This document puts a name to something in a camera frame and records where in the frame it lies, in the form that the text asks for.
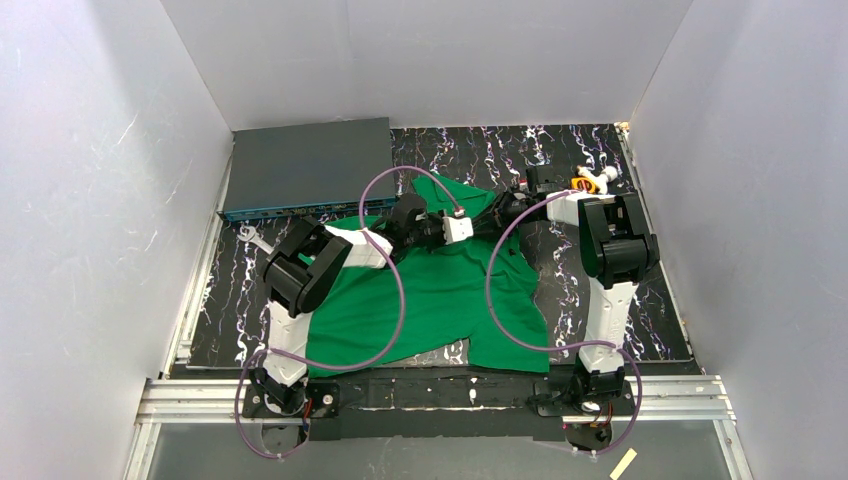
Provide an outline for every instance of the robotic arm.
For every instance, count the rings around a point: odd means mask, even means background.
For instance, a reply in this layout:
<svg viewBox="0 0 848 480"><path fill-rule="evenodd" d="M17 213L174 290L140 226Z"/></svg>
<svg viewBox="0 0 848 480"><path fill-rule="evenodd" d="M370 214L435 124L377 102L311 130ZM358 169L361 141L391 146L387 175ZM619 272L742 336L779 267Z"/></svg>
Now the robotic arm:
<svg viewBox="0 0 848 480"><path fill-rule="evenodd" d="M388 216L372 224L369 231L395 262L401 261L410 248L434 250L471 236L496 240L527 209L560 193L553 178L550 166L531 167L526 182L499 194L474 218L465 216L464 211L429 213L423 198L408 193L399 198ZM614 169L591 176L595 187L592 191L606 192L606 182L614 178ZM581 260L590 277L591 290L585 339L621 346L638 283L659 260L656 236L648 231L637 195L575 191L546 207L523 222L547 220L578 227ZM252 235L243 231L240 238L257 243L269 253L262 275L271 299L269 344L299 354L305 352L310 312L329 294L341 269L385 266L383 257L365 241L361 231L325 227L309 217L295 224L273 250L257 239L255 231ZM303 257L312 257L313 261L307 264ZM274 354L268 355L264 367L267 377L257 381L251 375L254 386L263 388L262 384L267 383L266 390L277 389L278 393L286 391L286 387L306 372L302 363ZM567 391L555 396L555 400L570 404L609 401L621 396L624 383L623 361L616 352L597 346L583 347ZM290 398L279 403L294 408L298 400Z"/></svg>

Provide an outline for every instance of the floor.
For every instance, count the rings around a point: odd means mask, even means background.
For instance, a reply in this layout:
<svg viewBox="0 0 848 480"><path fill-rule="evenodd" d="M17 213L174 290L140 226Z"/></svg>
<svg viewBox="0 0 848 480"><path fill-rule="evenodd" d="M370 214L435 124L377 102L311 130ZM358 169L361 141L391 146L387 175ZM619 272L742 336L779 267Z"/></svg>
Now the floor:
<svg viewBox="0 0 848 480"><path fill-rule="evenodd" d="M578 165L595 171L613 165L620 177L612 193L635 190L622 145L612 125L554 125L392 130L393 161L417 165L446 177L491 190L504 190L529 165L551 164L566 180ZM401 175L398 192L410 186ZM331 220L335 216L325 216ZM279 239L290 219L256 221L269 243ZM268 334L268 310L256 278L257 249L236 239L237 226L223 225L191 347L188 367L235 369ZM583 338L588 310L587 277L576 248L576 228L535 224L520 230L522 252L539 272L534 300L542 312L551 344ZM691 360L666 280L655 268L631 306L625 345L641 362ZM392 366L467 365L467 343L458 341L423 352ZM570 364L567 353L552 364Z"/></svg>

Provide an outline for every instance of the white enclosure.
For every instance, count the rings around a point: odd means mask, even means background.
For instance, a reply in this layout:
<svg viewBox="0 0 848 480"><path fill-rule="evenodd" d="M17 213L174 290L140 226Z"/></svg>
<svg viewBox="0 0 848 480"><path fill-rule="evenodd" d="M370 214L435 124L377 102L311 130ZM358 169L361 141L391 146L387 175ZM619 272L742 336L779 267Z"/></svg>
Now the white enclosure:
<svg viewBox="0 0 848 480"><path fill-rule="evenodd" d="M627 120L691 0L163 0L233 130Z"/></svg>
<svg viewBox="0 0 848 480"><path fill-rule="evenodd" d="M118 478L232 135L155 1L0 11L0 469Z"/></svg>
<svg viewBox="0 0 848 480"><path fill-rule="evenodd" d="M695 357L728 385L754 475L842 478L848 4L788 3L695 1L632 140Z"/></svg>
<svg viewBox="0 0 848 480"><path fill-rule="evenodd" d="M754 474L844 475L846 25L836 0L5 6L3 476L122 472L231 130L375 116L632 120L668 276Z"/></svg>

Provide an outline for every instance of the green cloth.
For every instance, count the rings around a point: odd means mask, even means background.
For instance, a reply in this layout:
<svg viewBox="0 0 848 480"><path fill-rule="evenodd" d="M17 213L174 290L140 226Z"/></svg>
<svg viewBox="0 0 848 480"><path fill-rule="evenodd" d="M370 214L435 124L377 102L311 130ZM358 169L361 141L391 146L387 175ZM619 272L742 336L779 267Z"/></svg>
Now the green cloth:
<svg viewBox="0 0 848 480"><path fill-rule="evenodd" d="M495 194L439 177L466 214L482 212ZM429 178L413 181L418 195L431 212L453 206L445 193ZM367 217L370 225L377 217ZM329 223L356 230L359 218L348 217ZM483 282L493 242L470 239L428 253L412 249L398 264L406 293L406 321L395 346L379 363L388 363L428 352L459 340L469 339L468 360L472 365L547 372L546 353L526 350L507 339L489 316ZM492 299L504 326L525 342L545 345L545 320L532 301L538 276L510 238L498 253L492 275ZM392 336L399 310L397 283L391 270L345 268L332 291L312 315L307 357L319 362L348 365L371 358ZM334 372L310 367L313 377Z"/></svg>

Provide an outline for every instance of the orange component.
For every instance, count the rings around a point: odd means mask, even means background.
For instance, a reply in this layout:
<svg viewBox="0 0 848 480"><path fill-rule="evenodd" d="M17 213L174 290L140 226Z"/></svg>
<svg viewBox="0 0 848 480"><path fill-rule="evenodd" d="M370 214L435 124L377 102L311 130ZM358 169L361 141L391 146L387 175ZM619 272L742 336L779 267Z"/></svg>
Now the orange component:
<svg viewBox="0 0 848 480"><path fill-rule="evenodd" d="M595 182L589 180L586 177L574 177L571 179L571 188L575 190L583 190L589 193L595 193L598 191L598 186L595 185Z"/></svg>

